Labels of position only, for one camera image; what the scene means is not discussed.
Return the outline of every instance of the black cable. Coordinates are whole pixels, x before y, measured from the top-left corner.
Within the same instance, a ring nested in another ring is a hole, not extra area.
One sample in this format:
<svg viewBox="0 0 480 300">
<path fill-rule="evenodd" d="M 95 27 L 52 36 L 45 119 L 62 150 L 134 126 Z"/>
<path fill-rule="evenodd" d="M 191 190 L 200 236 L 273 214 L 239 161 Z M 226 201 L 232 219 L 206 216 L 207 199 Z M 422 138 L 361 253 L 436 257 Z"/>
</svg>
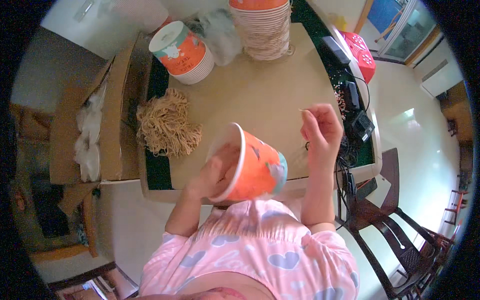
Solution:
<svg viewBox="0 0 480 300">
<path fill-rule="evenodd" d="M 342 159 L 345 162 L 346 165 L 342 164 L 340 159 Z M 350 173 L 350 169 L 348 168 L 348 164 L 346 163 L 346 160 L 340 155 L 337 156 L 335 167 L 336 168 L 340 167 L 340 173 L 344 173 L 345 175 Z M 347 201 L 345 200 L 346 192 L 344 190 L 340 191 L 340 185 L 338 183 L 338 171 L 336 169 L 335 169 L 335 179 L 336 179 L 336 186 L 337 186 L 337 191 L 336 191 L 337 192 L 337 197 L 339 197 L 339 199 L 342 200 L 343 204 L 345 205 L 345 208 L 347 209 L 347 216 L 345 217 L 345 221 L 343 222 L 342 225 L 340 225 L 338 228 L 335 229 L 335 230 L 339 230 L 340 228 L 342 228 L 348 222 L 348 220 L 350 218 L 350 209 L 347 205 Z M 338 208 L 338 211 L 341 214 L 341 211 L 342 211 L 341 207 Z"/>
<path fill-rule="evenodd" d="M 368 107 L 370 106 L 370 90 L 368 89 L 368 83 L 367 83 L 367 82 L 366 82 L 364 79 L 362 79 L 362 78 L 360 78 L 360 77 L 357 77 L 357 76 L 353 75 L 353 74 L 352 74 L 352 73 L 350 73 L 350 72 L 349 72 L 347 69 L 345 69 L 345 72 L 347 72 L 348 74 L 352 75 L 353 77 L 355 77 L 355 78 L 357 78 L 357 79 L 360 79 L 360 80 L 362 80 L 362 81 L 365 83 L 365 85 L 367 86 L 367 93 L 368 93 L 368 104 L 367 104 L 367 107 L 365 108 L 365 112 L 367 112 L 367 110 L 368 110 Z"/>
</svg>

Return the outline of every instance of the hand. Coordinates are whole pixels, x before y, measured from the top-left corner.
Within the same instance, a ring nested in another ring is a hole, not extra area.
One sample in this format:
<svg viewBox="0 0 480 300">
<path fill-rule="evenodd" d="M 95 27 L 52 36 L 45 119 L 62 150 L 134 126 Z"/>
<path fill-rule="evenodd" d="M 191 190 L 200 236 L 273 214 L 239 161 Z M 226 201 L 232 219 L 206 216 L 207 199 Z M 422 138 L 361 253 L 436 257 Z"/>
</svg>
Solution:
<svg viewBox="0 0 480 300">
<path fill-rule="evenodd" d="M 316 104 L 302 111 L 303 138 L 310 142 L 308 164 L 310 176 L 329 176 L 335 170 L 335 161 L 343 136 L 342 125 L 330 104 Z"/>
<path fill-rule="evenodd" d="M 233 177 L 230 174 L 235 173 L 239 155 L 238 147 L 224 145 L 207 161 L 200 174 L 187 184 L 186 189 L 198 198 L 221 194 Z"/>
</svg>

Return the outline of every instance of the door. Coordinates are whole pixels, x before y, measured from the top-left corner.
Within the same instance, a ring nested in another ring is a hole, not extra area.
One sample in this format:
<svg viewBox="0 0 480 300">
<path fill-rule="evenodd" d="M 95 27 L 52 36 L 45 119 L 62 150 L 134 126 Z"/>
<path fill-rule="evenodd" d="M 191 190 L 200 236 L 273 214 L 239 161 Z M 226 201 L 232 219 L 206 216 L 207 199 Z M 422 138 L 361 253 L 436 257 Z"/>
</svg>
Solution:
<svg viewBox="0 0 480 300">
<path fill-rule="evenodd" d="M 435 27 L 426 7 L 419 0 L 409 0 L 378 56 L 404 62 Z"/>
</svg>

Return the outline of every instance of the stack of paper cups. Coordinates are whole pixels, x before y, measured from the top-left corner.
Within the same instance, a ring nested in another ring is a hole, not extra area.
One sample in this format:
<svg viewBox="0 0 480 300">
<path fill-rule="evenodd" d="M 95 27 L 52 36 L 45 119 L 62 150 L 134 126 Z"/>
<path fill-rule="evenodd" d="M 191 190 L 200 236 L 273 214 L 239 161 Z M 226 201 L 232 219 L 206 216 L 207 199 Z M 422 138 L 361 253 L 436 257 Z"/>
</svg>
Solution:
<svg viewBox="0 0 480 300">
<path fill-rule="evenodd" d="M 183 84 L 200 82 L 215 65 L 207 46 L 181 21 L 160 29 L 150 41 L 149 50 Z"/>
<path fill-rule="evenodd" d="M 158 0 L 113 0 L 111 9 L 140 24 L 148 33 L 172 21 L 168 10 Z"/>
<path fill-rule="evenodd" d="M 257 60 L 274 60 L 288 50 L 290 2 L 288 0 L 229 0 L 245 51 Z"/>
</svg>

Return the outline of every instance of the white floor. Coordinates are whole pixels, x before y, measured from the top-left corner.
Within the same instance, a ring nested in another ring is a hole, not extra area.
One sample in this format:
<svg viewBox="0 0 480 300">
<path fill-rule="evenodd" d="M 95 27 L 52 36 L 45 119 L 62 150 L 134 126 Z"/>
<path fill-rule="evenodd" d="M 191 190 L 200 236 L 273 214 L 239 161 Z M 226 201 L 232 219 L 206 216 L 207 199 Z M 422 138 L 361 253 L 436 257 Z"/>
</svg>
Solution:
<svg viewBox="0 0 480 300">
<path fill-rule="evenodd" d="M 437 101 L 420 90 L 411 68 L 376 63 L 376 74 L 370 82 L 370 106 L 377 117 L 382 151 L 398 148 L 400 207 L 420 225 L 437 230 L 450 191 L 456 188 L 457 140 L 448 134 Z M 172 204 L 145 200 L 139 182 L 103 187 L 97 208 L 99 242 L 104 255 L 114 258 L 136 283 L 140 282 L 143 265 L 160 244 L 172 208 Z M 209 206 L 203 208 L 202 220 L 209 211 Z M 413 240 L 416 233 L 398 217 L 393 218 Z M 372 226 L 360 233 L 386 273 L 395 272 L 398 261 L 380 233 Z M 346 230 L 339 230 L 339 234 L 357 259 L 359 299 L 371 299 L 374 294 L 381 299 L 380 282 L 362 251 Z"/>
<path fill-rule="evenodd" d="M 384 38 L 379 39 L 378 42 L 375 43 L 375 40 L 380 36 L 380 32 L 368 19 L 365 21 L 365 24 L 360 30 L 360 36 L 363 38 L 365 44 L 367 44 L 367 47 L 370 50 L 378 51 L 385 44 Z"/>
</svg>

